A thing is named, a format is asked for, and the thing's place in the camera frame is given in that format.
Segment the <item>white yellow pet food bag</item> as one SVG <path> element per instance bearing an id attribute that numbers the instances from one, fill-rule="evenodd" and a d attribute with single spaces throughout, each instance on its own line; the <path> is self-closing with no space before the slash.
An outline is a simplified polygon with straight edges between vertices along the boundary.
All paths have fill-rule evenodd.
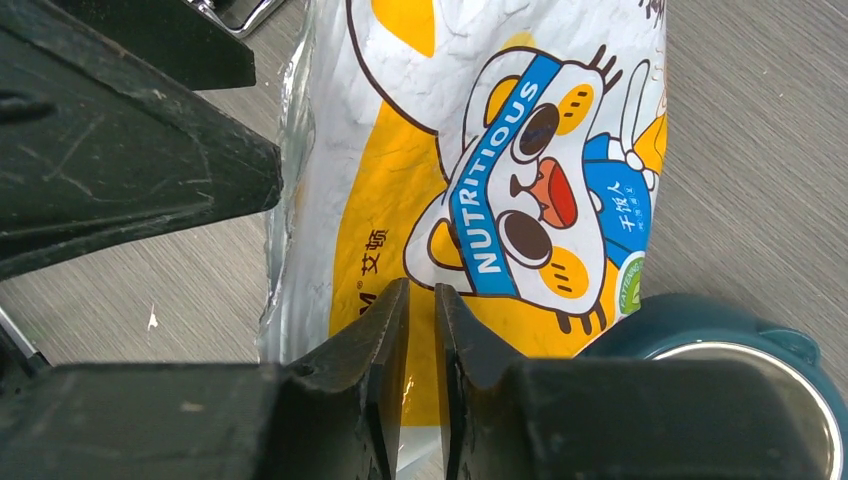
<path id="1" fill-rule="evenodd" d="M 434 290 L 528 356 L 640 306 L 667 145 L 662 1 L 311 1 L 283 75 L 259 348 L 409 286 L 397 475 L 436 449 Z"/>

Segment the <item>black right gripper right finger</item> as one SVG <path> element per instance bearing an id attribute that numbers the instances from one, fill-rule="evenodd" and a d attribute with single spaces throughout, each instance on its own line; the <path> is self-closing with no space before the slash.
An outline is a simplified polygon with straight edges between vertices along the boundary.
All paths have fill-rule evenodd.
<path id="1" fill-rule="evenodd" d="M 532 358 L 435 294 L 450 479 L 825 479 L 775 384 L 733 360 Z"/>

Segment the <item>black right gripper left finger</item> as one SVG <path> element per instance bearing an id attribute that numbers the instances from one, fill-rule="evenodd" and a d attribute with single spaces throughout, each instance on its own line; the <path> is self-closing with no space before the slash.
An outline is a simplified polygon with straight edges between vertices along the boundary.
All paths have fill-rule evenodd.
<path id="1" fill-rule="evenodd" d="M 391 479 L 409 284 L 289 365 L 76 364 L 1 403 L 5 479 Z"/>

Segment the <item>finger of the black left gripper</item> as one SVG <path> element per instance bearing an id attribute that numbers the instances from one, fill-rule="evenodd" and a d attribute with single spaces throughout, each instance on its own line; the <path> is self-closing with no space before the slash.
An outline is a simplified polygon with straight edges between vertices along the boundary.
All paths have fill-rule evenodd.
<path id="1" fill-rule="evenodd" d="M 191 90 L 256 84 L 252 50 L 185 1 L 68 0 L 54 4 Z"/>
<path id="2" fill-rule="evenodd" d="M 1 276 L 263 212 L 278 147 L 56 1 L 1 5 Z"/>

